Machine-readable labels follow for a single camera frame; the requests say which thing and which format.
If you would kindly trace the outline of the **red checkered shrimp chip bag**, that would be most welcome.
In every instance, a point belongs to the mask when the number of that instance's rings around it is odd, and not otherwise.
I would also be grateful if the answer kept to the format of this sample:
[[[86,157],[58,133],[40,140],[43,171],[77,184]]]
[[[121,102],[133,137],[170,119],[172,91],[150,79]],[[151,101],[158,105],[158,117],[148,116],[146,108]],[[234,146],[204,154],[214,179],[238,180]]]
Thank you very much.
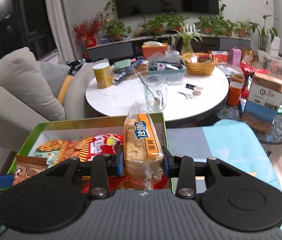
[[[71,157],[78,157],[81,162],[92,161],[100,154],[115,154],[116,149],[123,144],[123,136],[114,133],[79,138],[68,142],[61,149],[53,165],[63,162]]]

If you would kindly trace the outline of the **brown nut snack packet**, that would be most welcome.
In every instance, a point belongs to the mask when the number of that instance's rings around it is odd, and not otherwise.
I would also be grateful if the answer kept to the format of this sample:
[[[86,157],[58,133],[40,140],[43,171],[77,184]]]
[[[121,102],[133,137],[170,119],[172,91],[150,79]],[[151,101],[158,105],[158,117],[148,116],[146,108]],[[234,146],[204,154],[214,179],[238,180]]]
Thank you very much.
[[[47,169],[47,158],[18,155],[12,185],[15,186]]]

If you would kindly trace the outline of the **orange label cake packet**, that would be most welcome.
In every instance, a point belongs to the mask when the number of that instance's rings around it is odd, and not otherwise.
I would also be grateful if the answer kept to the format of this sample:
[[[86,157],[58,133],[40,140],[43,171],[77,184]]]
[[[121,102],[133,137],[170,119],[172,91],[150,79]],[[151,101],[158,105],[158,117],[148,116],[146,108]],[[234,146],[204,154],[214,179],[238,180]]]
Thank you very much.
[[[131,180],[151,190],[161,181],[163,150],[149,115],[134,103],[124,121],[124,162]]]

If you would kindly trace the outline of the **green vegetable cracker bag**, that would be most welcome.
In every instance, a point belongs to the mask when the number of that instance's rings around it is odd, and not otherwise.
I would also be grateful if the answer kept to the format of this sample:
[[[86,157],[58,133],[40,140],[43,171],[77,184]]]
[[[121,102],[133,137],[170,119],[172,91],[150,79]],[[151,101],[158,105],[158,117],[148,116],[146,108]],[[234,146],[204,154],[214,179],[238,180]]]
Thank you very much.
[[[67,146],[67,140],[55,139],[45,142],[44,144],[38,146],[38,148],[33,153],[33,157],[36,158],[46,158],[47,167],[51,167],[59,155],[63,146]]]

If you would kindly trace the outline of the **red transparent snack bag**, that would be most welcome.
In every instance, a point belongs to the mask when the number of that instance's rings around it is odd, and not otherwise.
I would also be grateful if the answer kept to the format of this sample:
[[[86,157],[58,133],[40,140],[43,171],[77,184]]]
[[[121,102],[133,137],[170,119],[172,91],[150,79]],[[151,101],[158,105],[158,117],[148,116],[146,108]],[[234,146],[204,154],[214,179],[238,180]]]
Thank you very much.
[[[128,176],[121,177],[109,177],[108,178],[110,194],[112,194],[117,189],[134,189],[134,190],[144,190],[145,186],[130,180]],[[82,193],[89,192],[89,177],[83,177],[79,189]],[[159,189],[171,189],[171,180],[162,175],[161,180],[152,186],[153,190]]]

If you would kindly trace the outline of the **green cardboard box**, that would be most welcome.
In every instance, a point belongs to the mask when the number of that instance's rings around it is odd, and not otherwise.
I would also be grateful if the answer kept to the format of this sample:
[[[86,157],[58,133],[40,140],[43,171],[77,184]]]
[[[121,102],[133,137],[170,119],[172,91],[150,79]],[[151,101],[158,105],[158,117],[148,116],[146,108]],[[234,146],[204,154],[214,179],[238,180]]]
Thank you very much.
[[[159,141],[161,145],[167,145],[166,128],[164,115],[162,113],[150,114],[152,122],[155,126]],[[124,121],[125,116],[116,117],[101,117],[101,118],[90,118],[82,120],[66,120],[66,121],[55,121],[38,124],[25,143],[16,154],[16,156],[29,156],[35,157],[37,148],[46,142],[51,140],[63,140],[66,141],[65,145],[59,152],[63,153],[66,147],[75,141],[83,141],[83,153],[79,154],[80,160],[92,161],[94,156],[102,153],[102,148],[106,150],[105,153],[110,153],[110,144],[114,143],[114,139],[117,135],[123,137],[124,135]],[[102,135],[109,135],[110,138],[104,139],[101,142]],[[7,174],[15,173],[17,169],[17,157],[15,157],[12,165],[10,166]],[[127,174],[126,169],[123,169],[123,175],[118,177],[110,177],[110,192],[115,189],[136,189],[145,190],[149,189],[145,184],[140,184],[138,181],[131,180]],[[168,179],[162,174],[161,180],[151,186],[152,190],[156,189],[171,189],[171,179]]]

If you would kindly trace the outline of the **round white coffee table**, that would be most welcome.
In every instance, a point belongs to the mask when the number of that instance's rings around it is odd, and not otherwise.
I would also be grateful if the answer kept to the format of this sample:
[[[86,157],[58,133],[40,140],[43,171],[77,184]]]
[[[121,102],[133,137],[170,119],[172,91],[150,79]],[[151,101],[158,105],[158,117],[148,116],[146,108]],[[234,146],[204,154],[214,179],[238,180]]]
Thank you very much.
[[[223,103],[228,94],[228,80],[221,70],[214,68],[208,76],[187,74],[179,83],[166,85],[159,92],[157,88],[144,87],[140,78],[104,89],[99,89],[96,79],[92,79],[85,97],[93,109],[105,116],[124,116],[135,102],[147,109],[145,92],[149,92],[151,101],[157,98],[166,103],[165,121],[201,118]]]

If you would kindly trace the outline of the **clear glass pitcher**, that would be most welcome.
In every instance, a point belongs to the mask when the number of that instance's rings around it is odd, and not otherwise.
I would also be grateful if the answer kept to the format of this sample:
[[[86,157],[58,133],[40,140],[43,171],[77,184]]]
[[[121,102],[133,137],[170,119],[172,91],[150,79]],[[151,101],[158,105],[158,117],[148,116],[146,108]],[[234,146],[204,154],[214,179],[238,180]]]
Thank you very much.
[[[142,78],[147,108],[150,112],[162,112],[166,108],[168,80],[163,75],[152,74]]]

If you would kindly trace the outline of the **orange paper cup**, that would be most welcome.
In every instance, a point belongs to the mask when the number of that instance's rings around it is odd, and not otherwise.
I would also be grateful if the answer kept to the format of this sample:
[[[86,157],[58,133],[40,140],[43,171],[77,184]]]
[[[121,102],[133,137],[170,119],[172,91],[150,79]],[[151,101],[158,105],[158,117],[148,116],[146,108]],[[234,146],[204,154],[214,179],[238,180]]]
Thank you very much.
[[[229,84],[229,93],[228,93],[228,98],[227,98],[227,103],[230,106],[237,106],[240,101],[240,96],[242,93],[242,88],[243,84],[236,82],[236,81],[231,81]]]

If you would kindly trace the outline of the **grey blue storage tray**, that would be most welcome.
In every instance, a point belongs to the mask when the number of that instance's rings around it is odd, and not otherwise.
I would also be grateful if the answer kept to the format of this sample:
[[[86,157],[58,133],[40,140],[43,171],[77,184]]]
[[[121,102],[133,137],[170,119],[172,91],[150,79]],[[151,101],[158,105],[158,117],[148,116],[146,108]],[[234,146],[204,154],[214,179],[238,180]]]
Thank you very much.
[[[180,62],[149,61],[148,70],[149,74],[184,74],[186,67]]]

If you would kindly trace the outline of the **brown blue paper bag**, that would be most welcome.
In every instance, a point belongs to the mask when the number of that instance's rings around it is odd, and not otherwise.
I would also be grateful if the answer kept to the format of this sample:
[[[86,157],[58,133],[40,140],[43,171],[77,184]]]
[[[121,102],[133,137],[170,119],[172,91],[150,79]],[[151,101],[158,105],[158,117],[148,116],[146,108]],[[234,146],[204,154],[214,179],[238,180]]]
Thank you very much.
[[[252,129],[268,133],[282,102],[282,80],[254,73],[241,120]]]

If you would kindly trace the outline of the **dark round side table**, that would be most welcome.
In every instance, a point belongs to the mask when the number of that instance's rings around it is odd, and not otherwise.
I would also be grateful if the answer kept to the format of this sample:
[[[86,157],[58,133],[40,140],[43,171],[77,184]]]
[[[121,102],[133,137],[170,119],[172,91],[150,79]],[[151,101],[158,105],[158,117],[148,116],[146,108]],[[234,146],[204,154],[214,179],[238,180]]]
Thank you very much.
[[[252,112],[244,110],[241,105],[230,106],[223,105],[216,113],[216,116],[222,119],[234,121],[243,121],[253,129],[259,141],[266,144],[282,144],[282,113],[275,113],[274,106],[267,104],[264,112],[270,115],[267,118],[264,114],[255,115]]]

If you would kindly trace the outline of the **orange tissue box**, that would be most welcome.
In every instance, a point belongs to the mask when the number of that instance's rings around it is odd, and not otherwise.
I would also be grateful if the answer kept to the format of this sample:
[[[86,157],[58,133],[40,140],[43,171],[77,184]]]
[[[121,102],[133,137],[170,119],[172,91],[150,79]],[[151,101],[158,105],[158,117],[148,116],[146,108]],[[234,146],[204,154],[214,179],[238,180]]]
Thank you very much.
[[[156,53],[165,55],[165,52],[168,50],[167,43],[161,43],[157,41],[146,41],[142,45],[142,56],[144,58],[149,58]]]

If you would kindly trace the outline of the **red flower arrangement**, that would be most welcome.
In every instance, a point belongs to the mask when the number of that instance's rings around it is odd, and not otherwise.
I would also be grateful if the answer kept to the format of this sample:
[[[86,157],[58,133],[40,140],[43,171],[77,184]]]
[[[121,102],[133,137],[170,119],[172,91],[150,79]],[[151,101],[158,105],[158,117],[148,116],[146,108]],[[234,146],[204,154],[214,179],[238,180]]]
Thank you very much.
[[[102,12],[98,12],[90,20],[72,25],[72,32],[76,35],[80,44],[84,44],[86,48],[91,48],[97,45],[95,36],[104,28],[106,22],[107,17]]]

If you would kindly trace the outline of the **tall leafy floor plant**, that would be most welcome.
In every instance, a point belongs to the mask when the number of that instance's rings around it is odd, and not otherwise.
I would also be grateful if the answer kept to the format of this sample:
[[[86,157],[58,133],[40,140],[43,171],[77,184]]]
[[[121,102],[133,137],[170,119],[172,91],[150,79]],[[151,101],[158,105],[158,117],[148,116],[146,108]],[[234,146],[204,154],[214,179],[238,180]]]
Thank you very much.
[[[249,30],[253,33],[257,31],[259,37],[259,50],[267,51],[268,44],[271,44],[275,37],[278,36],[278,30],[275,27],[266,28],[266,21],[268,18],[279,20],[275,15],[263,15],[264,23],[259,24],[256,22],[248,21]]]

